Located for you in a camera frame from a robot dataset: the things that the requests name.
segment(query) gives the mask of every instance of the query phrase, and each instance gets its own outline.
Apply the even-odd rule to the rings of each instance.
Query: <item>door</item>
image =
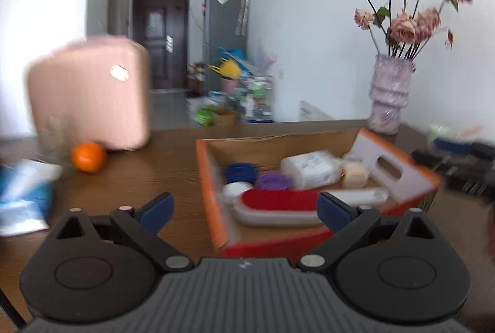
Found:
[[[188,0],[133,0],[134,40],[149,52],[153,89],[184,89]]]
[[[123,27],[120,24],[122,16],[122,0],[108,0],[108,18],[106,21],[109,35],[117,36],[122,34]]]

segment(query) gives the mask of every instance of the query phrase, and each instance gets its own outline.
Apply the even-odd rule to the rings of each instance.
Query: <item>vase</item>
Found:
[[[400,110],[408,105],[414,63],[403,58],[378,54],[369,97],[373,101],[368,128],[378,134],[395,135],[400,126]]]

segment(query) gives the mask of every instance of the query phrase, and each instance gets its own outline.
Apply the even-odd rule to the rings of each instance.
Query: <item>pink suitcase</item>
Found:
[[[148,53],[125,37],[95,37],[58,50],[31,67],[27,85],[42,142],[54,123],[63,126],[68,145],[89,140],[135,150],[149,139]]]

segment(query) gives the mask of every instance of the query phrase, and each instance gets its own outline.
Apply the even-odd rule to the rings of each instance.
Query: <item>cardboard box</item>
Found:
[[[226,108],[219,108],[215,112],[216,126],[232,126],[237,121],[237,114]]]
[[[384,186],[388,202],[384,214],[401,215],[440,186],[436,174],[418,167],[392,144],[366,129],[289,134],[265,138],[203,139],[196,142],[203,200],[212,242],[224,257],[288,257],[296,261],[332,233],[325,226],[307,228],[254,228],[237,222],[221,199],[222,169],[233,163],[252,163],[260,173],[277,170],[289,156],[328,150],[341,157],[352,150],[364,159],[371,173],[367,187]],[[321,190],[340,189],[341,183]]]

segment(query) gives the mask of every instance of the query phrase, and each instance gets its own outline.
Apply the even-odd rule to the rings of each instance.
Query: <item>gray refrigerator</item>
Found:
[[[246,53],[247,36],[237,36],[236,28],[242,0],[228,0],[223,5],[218,0],[205,0],[203,24],[203,61],[206,65],[217,65],[214,60],[221,55],[216,47],[237,48]],[[221,77],[206,68],[204,90],[221,90]]]

